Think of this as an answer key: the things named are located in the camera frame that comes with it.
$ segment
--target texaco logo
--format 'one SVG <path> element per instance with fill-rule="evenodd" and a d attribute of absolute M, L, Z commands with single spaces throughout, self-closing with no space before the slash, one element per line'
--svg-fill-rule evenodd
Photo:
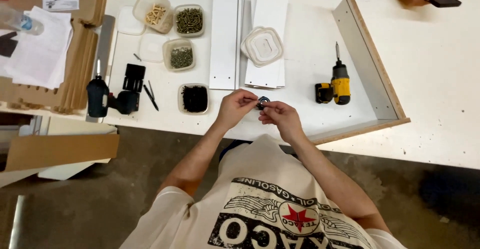
<path fill-rule="evenodd" d="M 279 207 L 283 226 L 296 235 L 307 235 L 315 231 L 319 224 L 317 211 L 295 203 L 284 202 Z"/>

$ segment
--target red star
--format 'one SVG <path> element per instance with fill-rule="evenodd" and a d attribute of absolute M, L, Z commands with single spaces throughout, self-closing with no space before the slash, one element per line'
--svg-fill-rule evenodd
<path fill-rule="evenodd" d="M 305 217 L 305 214 L 307 213 L 307 209 L 304 209 L 300 212 L 296 212 L 294 209 L 292 209 L 292 207 L 290 207 L 290 204 L 287 204 L 287 205 L 288 205 L 288 210 L 290 211 L 290 214 L 282 215 L 282 217 L 285 218 L 286 220 L 293 221 L 300 233 L 302 232 L 303 223 L 315 221 L 314 218 Z"/>

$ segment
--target winged graphic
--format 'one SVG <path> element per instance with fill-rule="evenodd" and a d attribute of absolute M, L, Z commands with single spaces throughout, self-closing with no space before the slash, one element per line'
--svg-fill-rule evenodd
<path fill-rule="evenodd" d="M 280 204 L 281 202 L 269 198 L 241 196 L 230 199 L 223 208 L 241 207 L 249 210 L 253 215 L 263 216 L 268 221 L 275 223 L 279 214 Z"/>
<path fill-rule="evenodd" d="M 353 227 L 351 224 L 342 221 L 338 218 L 320 214 L 320 221 L 321 224 L 323 225 L 323 230 L 325 234 L 327 235 L 336 235 L 336 236 L 342 236 L 347 239 L 350 239 L 352 237 L 357 238 L 361 240 L 364 244 L 366 244 L 370 249 L 372 249 L 372 246 L 368 242 L 368 240 L 365 238 L 360 231 Z"/>

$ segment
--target water bottle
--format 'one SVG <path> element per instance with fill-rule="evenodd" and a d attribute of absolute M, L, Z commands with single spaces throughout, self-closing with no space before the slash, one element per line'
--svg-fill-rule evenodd
<path fill-rule="evenodd" d="M 0 3 L 0 22 L 32 35 L 40 35 L 44 29 L 43 24 L 39 21 L 4 3 Z"/>

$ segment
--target white t-shirt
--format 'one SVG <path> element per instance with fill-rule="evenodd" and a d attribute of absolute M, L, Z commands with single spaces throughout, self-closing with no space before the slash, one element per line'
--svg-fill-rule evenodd
<path fill-rule="evenodd" d="M 218 179 L 197 203 L 163 189 L 121 249 L 404 249 L 327 199 L 300 161 L 261 136 L 228 151 Z"/>

